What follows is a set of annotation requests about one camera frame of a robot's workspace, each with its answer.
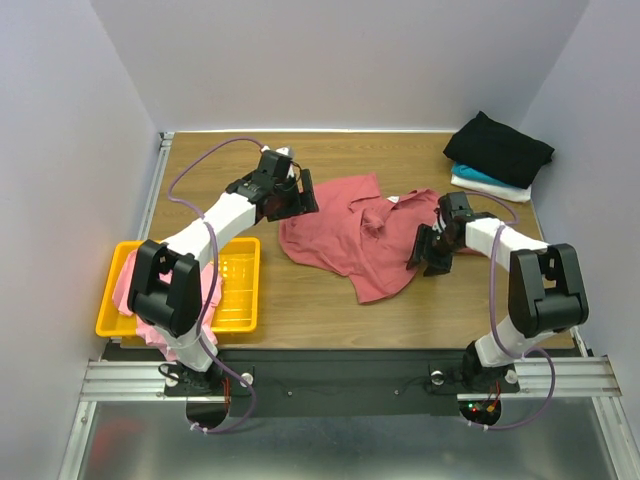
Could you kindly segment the red t shirt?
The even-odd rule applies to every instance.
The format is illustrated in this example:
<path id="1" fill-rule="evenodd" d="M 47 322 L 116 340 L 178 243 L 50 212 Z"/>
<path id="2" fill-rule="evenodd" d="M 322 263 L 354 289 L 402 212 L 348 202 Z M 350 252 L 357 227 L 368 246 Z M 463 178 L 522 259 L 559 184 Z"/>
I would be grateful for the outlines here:
<path id="1" fill-rule="evenodd" d="M 390 298 L 417 273 L 408 268 L 417 229 L 436 222 L 440 194 L 382 194 L 374 173 L 314 187 L 319 211 L 284 220 L 279 244 L 294 262 L 348 278 L 360 304 Z"/>

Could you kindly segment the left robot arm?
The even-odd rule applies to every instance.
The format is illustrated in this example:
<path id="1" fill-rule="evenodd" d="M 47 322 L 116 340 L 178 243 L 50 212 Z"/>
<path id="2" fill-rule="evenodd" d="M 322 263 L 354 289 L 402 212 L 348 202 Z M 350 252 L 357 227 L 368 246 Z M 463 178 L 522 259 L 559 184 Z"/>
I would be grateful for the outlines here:
<path id="1" fill-rule="evenodd" d="M 229 184 L 207 211 L 197 210 L 196 220 L 161 242 L 138 247 L 127 307 L 167 342 L 199 393 L 215 392 L 223 373 L 214 363 L 217 348 L 204 332 L 217 279 L 203 294 L 202 271 L 211 267 L 217 275 L 219 251 L 261 220 L 318 211 L 310 171 L 299 167 L 290 148 L 264 146 L 257 167 Z"/>

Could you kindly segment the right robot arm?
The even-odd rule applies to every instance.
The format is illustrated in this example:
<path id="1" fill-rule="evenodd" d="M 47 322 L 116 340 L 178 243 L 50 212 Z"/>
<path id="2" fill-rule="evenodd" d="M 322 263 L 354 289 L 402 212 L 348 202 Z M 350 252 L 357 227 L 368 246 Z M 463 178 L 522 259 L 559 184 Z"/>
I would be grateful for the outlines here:
<path id="1" fill-rule="evenodd" d="M 556 334 L 586 322 L 587 295 L 576 250 L 519 233 L 512 222 L 472 209 L 467 193 L 442 196 L 434 225 L 418 226 L 406 263 L 426 266 L 427 277 L 450 272 L 455 253 L 487 257 L 490 331 L 465 350 L 463 384 L 482 390 L 514 360 Z"/>

